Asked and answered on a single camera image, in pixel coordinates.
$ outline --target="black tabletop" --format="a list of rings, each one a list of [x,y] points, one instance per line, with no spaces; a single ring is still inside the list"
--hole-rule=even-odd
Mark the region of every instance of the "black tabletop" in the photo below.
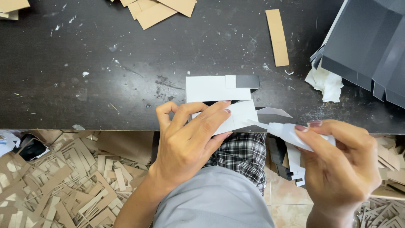
[[[185,102],[189,72],[259,75],[255,105],[293,116],[260,114],[262,122],[333,118],[405,133],[404,109],[371,92],[344,80],[341,102],[323,103],[304,81],[342,2],[200,0],[191,18],[143,31],[119,0],[31,0],[19,21],[0,21],[0,128],[158,130],[155,108]],[[275,67],[267,9],[280,9],[289,66]]]

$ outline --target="white glue bottle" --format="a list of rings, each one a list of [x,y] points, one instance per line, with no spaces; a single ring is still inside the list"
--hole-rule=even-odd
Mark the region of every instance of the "white glue bottle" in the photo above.
[[[291,143],[292,145],[301,147],[302,149],[313,151],[306,143],[304,143],[295,133],[295,125],[292,123],[259,123],[253,120],[248,120],[249,123],[259,126],[261,128],[267,129],[267,132],[274,136],[280,137],[282,140]],[[320,135],[322,138],[326,139],[333,146],[336,146],[336,140],[333,136]]]

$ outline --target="painted fingernail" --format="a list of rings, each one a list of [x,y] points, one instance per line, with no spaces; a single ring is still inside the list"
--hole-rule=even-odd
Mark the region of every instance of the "painted fingernail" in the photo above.
[[[230,135],[232,135],[233,132],[230,132],[225,138],[228,138]]]
[[[311,121],[308,123],[309,127],[320,127],[322,126],[322,121],[321,120],[316,120],[316,121]]]
[[[302,131],[302,132],[307,132],[308,128],[301,126],[301,125],[295,125],[295,129],[298,131]]]

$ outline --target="forearm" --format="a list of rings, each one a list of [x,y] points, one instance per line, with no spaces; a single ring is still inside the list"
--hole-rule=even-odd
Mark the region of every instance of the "forearm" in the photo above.
[[[350,228],[352,227],[352,220],[353,213],[351,212],[345,216],[328,216],[314,206],[307,219],[307,228]]]
[[[161,181],[148,174],[122,207],[114,228],[149,227],[160,201],[169,192]]]

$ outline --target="plaid pants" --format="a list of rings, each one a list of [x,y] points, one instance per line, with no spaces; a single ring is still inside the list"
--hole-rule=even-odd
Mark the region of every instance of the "plaid pants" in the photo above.
[[[203,168],[221,166],[247,177],[264,194],[266,175],[265,133],[233,133],[213,153]]]

